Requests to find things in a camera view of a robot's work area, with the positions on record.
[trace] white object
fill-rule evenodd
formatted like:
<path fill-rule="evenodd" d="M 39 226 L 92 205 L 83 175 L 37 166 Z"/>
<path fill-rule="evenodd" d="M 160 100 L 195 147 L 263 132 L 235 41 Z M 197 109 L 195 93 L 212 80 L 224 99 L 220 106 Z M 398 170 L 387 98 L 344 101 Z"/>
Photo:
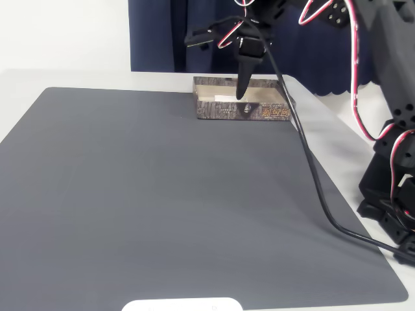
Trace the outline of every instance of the white object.
<path fill-rule="evenodd" d="M 128 1 L 0 0 L 0 72 L 130 71 Z"/>
<path fill-rule="evenodd" d="M 122 311 L 243 311 L 232 298 L 135 300 Z"/>
<path fill-rule="evenodd" d="M 170 91 L 192 93 L 193 76 L 179 73 L 115 73 L 10 70 L 0 75 L 0 141 L 9 133 L 39 95 L 48 87 L 81 87 L 95 89 L 129 89 L 138 91 Z M 275 79 L 274 75 L 254 75 L 253 78 Z M 310 149 L 323 166 L 349 206 L 356 210 L 362 200 L 358 184 L 373 157 L 373 150 L 329 108 L 303 87 L 295 78 L 284 76 L 287 87 L 297 103 Z M 372 238 L 394 245 L 377 222 L 361 218 Z M 364 306 L 325 306 L 298 308 L 298 311 L 413 311 L 415 306 L 415 268 L 400 265 L 381 250 L 408 291 L 402 303 Z"/>

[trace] black cable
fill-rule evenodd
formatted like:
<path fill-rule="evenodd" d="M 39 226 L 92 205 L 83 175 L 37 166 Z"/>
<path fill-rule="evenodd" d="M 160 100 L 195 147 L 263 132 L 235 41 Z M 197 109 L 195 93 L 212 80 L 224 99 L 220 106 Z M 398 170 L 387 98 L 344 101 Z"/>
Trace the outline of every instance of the black cable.
<path fill-rule="evenodd" d="M 356 238 L 356 239 L 361 240 L 363 242 L 373 244 L 373 245 L 375 245 L 379 248 L 383 248 L 387 251 L 390 251 L 390 252 L 392 252 L 392 253 L 394 253 L 394 254 L 396 254 L 396 255 L 404 258 L 404 259 L 415 262 L 415 257 L 414 256 L 406 254 L 405 252 L 403 252 L 403 251 L 401 251 L 397 248 L 389 246 L 388 244 L 382 243 L 380 241 L 374 240 L 374 239 L 372 239 L 368 236 L 364 236 L 364 235 L 361 235 L 361 234 L 359 234 L 357 232 L 354 232 L 352 230 L 346 229 L 346 228 L 342 227 L 334 219 L 333 215 L 330 212 L 330 208 L 327 205 L 326 198 L 325 198 L 324 192 L 323 192 L 323 188 L 322 188 L 322 185 L 321 185 L 321 182 L 320 182 L 320 178 L 318 177 L 317 168 L 316 168 L 316 165 L 314 163 L 313 155 L 310 151 L 309 145 L 307 144 L 307 139 L 305 138 L 304 130 L 303 130 L 303 127 L 301 125 L 300 119 L 298 118 L 296 108 L 294 107 L 294 104 L 291 101 L 291 96 L 288 92 L 287 86 L 285 85 L 283 75 L 280 73 L 280 71 L 277 67 L 277 64 L 275 63 L 275 59 L 271 54 L 270 47 L 269 47 L 266 39 L 262 35 L 261 31 L 248 18 L 242 17 L 242 16 L 229 16 L 229 17 L 226 17 L 224 19 L 221 19 L 219 21 L 214 22 L 211 25 L 211 27 L 213 27 L 215 25 L 221 25 L 223 23 L 226 23 L 226 22 L 232 21 L 232 20 L 243 21 L 244 23 L 249 25 L 251 28 L 253 28 L 257 32 L 258 38 L 264 44 L 265 50 L 268 54 L 268 57 L 270 58 L 272 67 L 274 68 L 275 74 L 278 77 L 278 81 L 280 82 L 280 84 L 283 88 L 283 96 L 285 97 L 285 100 L 287 101 L 287 103 L 289 105 L 289 108 L 291 110 L 292 118 L 294 119 L 294 123 L 297 127 L 297 130 L 298 130 L 298 135 L 300 135 L 300 140 L 301 140 L 301 143 L 303 145 L 304 153 L 305 153 L 305 156 L 307 158 L 307 162 L 310 166 L 311 175 L 313 176 L 314 184 L 316 186 L 318 199 L 320 200 L 320 204 L 323 208 L 324 214 L 326 214 L 326 217 L 329 220 L 330 224 L 333 225 L 333 227 L 336 228 L 337 230 L 339 230 L 341 233 L 344 233 L 345 235 L 351 236 L 352 238 Z"/>

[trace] red and white wire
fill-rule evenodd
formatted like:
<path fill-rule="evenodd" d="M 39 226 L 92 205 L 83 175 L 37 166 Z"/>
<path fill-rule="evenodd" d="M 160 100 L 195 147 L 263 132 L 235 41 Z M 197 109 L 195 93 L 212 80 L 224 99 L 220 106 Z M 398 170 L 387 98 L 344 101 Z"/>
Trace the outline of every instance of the red and white wire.
<path fill-rule="evenodd" d="M 315 13 L 311 14 L 307 19 L 305 19 L 305 15 L 307 14 L 311 3 L 313 3 L 313 0 L 308 0 L 307 4 L 305 5 L 303 12 L 300 16 L 300 19 L 298 20 L 298 23 L 300 25 L 305 25 L 312 21 L 314 18 L 316 18 L 321 12 L 323 12 L 328 6 L 333 4 L 333 0 L 327 1 L 324 5 L 322 5 Z M 358 33 L 358 24 L 357 24 L 357 17 L 355 8 L 353 6 L 353 2 L 351 0 L 344 0 L 344 4 L 346 5 L 349 17 L 350 17 L 350 30 L 351 30 L 351 85 L 350 85 L 350 101 L 351 101 L 351 110 L 353 113 L 353 116 L 355 117 L 355 120 L 357 122 L 357 126 L 363 133 L 363 135 L 371 140 L 376 141 L 377 139 L 380 139 L 378 137 L 377 139 L 374 138 L 368 130 L 365 128 L 363 121 L 361 119 L 361 116 L 359 115 L 359 111 L 357 109 L 357 99 L 358 99 L 358 83 L 357 83 L 357 77 L 358 77 L 358 64 L 359 64 L 359 33 Z"/>
<path fill-rule="evenodd" d="M 245 3 L 245 0 L 242 1 L 242 3 L 240 3 L 238 0 L 234 0 L 235 3 L 239 6 L 243 6 L 243 7 L 247 7 L 250 6 L 252 3 L 254 3 L 255 0 L 251 0 L 249 3 Z"/>
<path fill-rule="evenodd" d="M 390 201 L 393 205 L 394 202 L 394 190 L 395 190 L 395 168 L 394 168 L 394 162 L 395 162 L 395 155 L 396 152 L 400 146 L 400 144 L 405 140 L 405 138 L 407 138 L 409 135 L 415 133 L 415 130 L 408 130 L 403 132 L 395 141 L 394 146 L 392 147 L 392 153 L 390 154 L 390 171 L 391 171 L 391 176 L 392 176 L 392 180 L 390 183 Z M 404 213 L 408 216 L 409 212 L 408 211 L 404 211 Z M 403 222 L 401 221 L 400 217 L 399 217 L 399 211 L 396 211 L 396 216 L 397 219 L 401 222 L 401 224 L 405 227 L 405 225 L 403 224 Z"/>
<path fill-rule="evenodd" d="M 246 14 L 247 14 L 247 11 L 246 11 L 246 7 L 247 6 L 249 6 L 249 5 L 251 5 L 253 2 L 254 2 L 255 0 L 253 0 L 253 1 L 251 1 L 250 3 L 248 3 L 247 5 L 245 4 L 245 0 L 242 0 L 242 2 L 243 2 L 243 4 L 244 5 L 241 5 L 241 6 L 243 6 L 244 7 L 244 11 L 245 11 L 245 17 L 246 17 Z M 226 43 L 224 43 L 242 24 L 243 24 L 244 22 L 243 21 L 240 21 L 240 22 L 238 22 L 238 24 L 236 24 L 232 29 L 231 29 L 231 31 L 229 31 L 226 35 L 225 35 L 225 37 L 223 37 L 219 42 L 218 42 L 218 48 L 220 48 L 220 49 L 223 49 L 224 47 L 227 47 L 229 44 L 231 44 L 232 43 L 232 41 L 229 41 L 229 42 L 226 42 Z"/>
<path fill-rule="evenodd" d="M 313 3 L 313 0 L 309 0 L 307 2 L 307 4 L 305 5 L 305 7 L 303 9 L 303 12 L 300 15 L 300 19 L 298 20 L 298 24 L 300 24 L 301 26 L 309 23 L 314 18 L 316 18 L 317 16 L 319 16 L 321 12 L 323 12 L 329 5 L 331 5 L 333 3 L 333 0 L 327 1 L 315 13 L 311 14 L 307 19 L 304 19 L 305 16 L 307 15 L 309 9 L 310 9 L 311 3 Z"/>

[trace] navy blue curtain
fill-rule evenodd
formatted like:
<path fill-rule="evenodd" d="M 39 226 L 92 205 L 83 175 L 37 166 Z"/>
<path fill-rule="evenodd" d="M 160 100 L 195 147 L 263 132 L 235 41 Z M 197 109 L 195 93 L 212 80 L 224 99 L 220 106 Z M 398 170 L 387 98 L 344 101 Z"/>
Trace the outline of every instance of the navy blue curtain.
<path fill-rule="evenodd" d="M 129 0 L 128 3 L 133 71 L 237 72 L 232 45 L 221 50 L 215 45 L 207 51 L 190 48 L 185 54 L 181 52 L 184 59 L 180 60 L 177 53 L 180 47 L 176 44 L 186 29 L 206 27 L 216 19 L 243 14 L 233 0 Z M 272 54 L 280 70 L 317 95 L 350 90 L 350 28 L 336 29 L 319 19 L 299 26 L 300 13 L 288 6 L 274 27 Z M 359 35 L 359 83 L 367 84 L 374 79 L 374 68 L 364 27 L 360 27 Z M 179 68 L 177 59 L 182 64 Z M 267 58 L 256 73 L 273 73 Z"/>

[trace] cardboard box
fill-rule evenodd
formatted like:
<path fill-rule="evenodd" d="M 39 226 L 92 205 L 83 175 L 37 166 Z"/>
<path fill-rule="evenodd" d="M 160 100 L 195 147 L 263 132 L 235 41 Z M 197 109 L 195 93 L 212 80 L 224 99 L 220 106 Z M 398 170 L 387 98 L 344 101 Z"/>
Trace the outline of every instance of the cardboard box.
<path fill-rule="evenodd" d="M 277 80 L 251 79 L 237 100 L 237 79 L 196 76 L 193 79 L 198 119 L 289 121 L 291 112 Z"/>

